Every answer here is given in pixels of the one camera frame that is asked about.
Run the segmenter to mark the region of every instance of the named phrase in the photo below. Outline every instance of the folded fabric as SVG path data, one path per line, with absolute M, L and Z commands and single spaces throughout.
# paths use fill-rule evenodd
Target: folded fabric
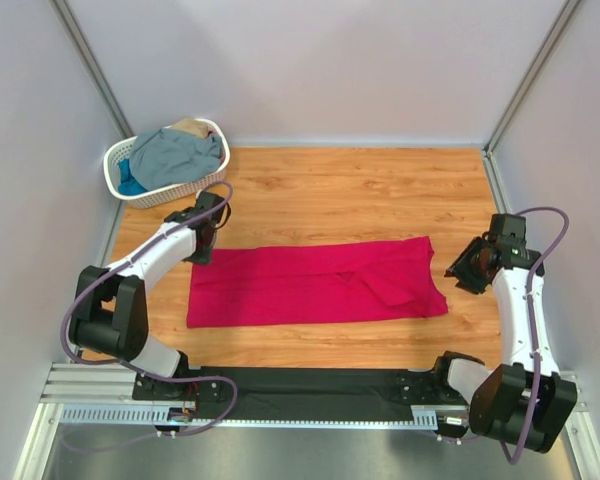
M 120 185 L 118 185 L 118 192 L 130 196 L 147 192 L 147 189 L 140 185 L 133 175 L 131 175 L 128 158 L 125 158 L 118 163 L 118 168 L 120 168 Z
M 171 128 L 171 130 L 190 133 L 191 135 L 200 138 L 207 138 L 209 136 L 209 124 L 194 118 L 183 118 L 169 128 Z
M 213 252 L 191 276 L 187 326 L 338 323 L 448 312 L 428 237 Z
M 161 128 L 138 135 L 129 155 L 129 168 L 147 190 L 195 182 L 215 172 L 221 163 L 222 139 Z

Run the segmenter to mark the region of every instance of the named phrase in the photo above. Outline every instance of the gray cloth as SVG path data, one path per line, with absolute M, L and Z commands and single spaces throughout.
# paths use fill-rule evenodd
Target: gray cloth
M 129 155 L 133 177 L 147 190 L 195 182 L 215 172 L 222 157 L 222 139 L 212 133 L 199 138 L 161 128 L 138 135 Z

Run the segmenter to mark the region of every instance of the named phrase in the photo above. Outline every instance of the blue clothing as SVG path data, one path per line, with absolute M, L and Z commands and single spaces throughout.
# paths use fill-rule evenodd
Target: blue clothing
M 131 175 L 131 169 L 129 168 L 129 159 L 125 158 L 118 163 L 120 168 L 120 185 L 118 186 L 118 192 L 123 195 L 140 195 L 146 193 L 148 190 L 138 183 L 138 181 Z
M 161 128 L 138 135 L 129 154 L 129 168 L 140 185 L 156 190 L 196 182 L 218 170 L 221 158 L 222 139 L 218 134 L 200 138 Z

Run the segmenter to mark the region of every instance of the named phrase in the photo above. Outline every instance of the laundry basket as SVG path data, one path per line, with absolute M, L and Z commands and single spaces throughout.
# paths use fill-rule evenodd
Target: laundry basket
M 107 150 L 107 153 L 104 155 L 104 178 L 107 181 L 107 186 L 109 187 L 111 194 L 120 200 L 126 201 L 132 207 L 149 208 L 155 205 L 160 205 L 161 203 L 170 202 L 176 198 L 192 195 L 208 187 L 213 182 L 224 179 L 225 175 L 227 174 L 227 166 L 229 165 L 229 158 L 231 156 L 227 139 L 222 133 L 222 130 L 220 130 L 220 127 L 218 127 L 218 125 L 211 120 L 207 120 L 205 118 L 198 118 L 196 120 L 207 123 L 209 125 L 209 130 L 211 130 L 213 133 L 217 133 L 222 139 L 222 163 L 220 164 L 218 170 L 198 180 L 197 182 L 169 185 L 167 187 L 162 187 L 157 190 L 152 190 L 151 192 L 142 193 L 140 195 L 122 195 L 120 192 L 118 192 L 118 186 L 120 185 L 120 168 L 118 167 L 118 163 L 125 158 L 129 158 L 129 154 L 133 148 L 133 143 L 136 141 L 137 137 L 127 138 L 126 140 L 116 143 L 113 147 Z

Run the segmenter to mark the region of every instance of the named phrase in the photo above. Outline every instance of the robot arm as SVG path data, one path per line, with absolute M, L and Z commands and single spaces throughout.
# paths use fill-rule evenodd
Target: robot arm
M 105 353 L 150 373 L 163 377 L 178 375 L 178 369 L 186 364 L 183 353 L 164 345 L 149 335 L 146 297 L 158 281 L 181 261 L 196 264 L 209 263 L 216 230 L 224 210 L 230 215 L 229 206 L 199 222 L 173 231 L 174 227 L 198 217 L 216 207 L 222 197 L 201 192 L 195 207 L 174 212 L 165 218 L 158 231 L 127 257 L 104 268 L 85 268 L 79 278 L 76 296 L 108 271 L 129 263 L 88 295 L 76 308 L 69 324 L 69 339 L 84 348 Z M 144 251 L 155 237 L 163 236 L 159 248 Z M 115 299 L 113 311 L 106 305 Z
M 516 444 L 520 437 L 534 376 L 534 348 L 527 306 L 527 279 L 540 253 L 526 248 L 525 218 L 493 215 L 488 232 L 476 237 L 447 276 L 479 294 L 491 284 L 502 330 L 502 364 L 493 372 L 476 359 L 453 358 L 447 384 L 469 403 L 471 430 Z M 540 389 L 525 447 L 547 452 L 577 401 L 576 386 L 562 380 L 547 340 L 542 289 L 544 268 L 533 277 L 533 305 L 541 356 Z

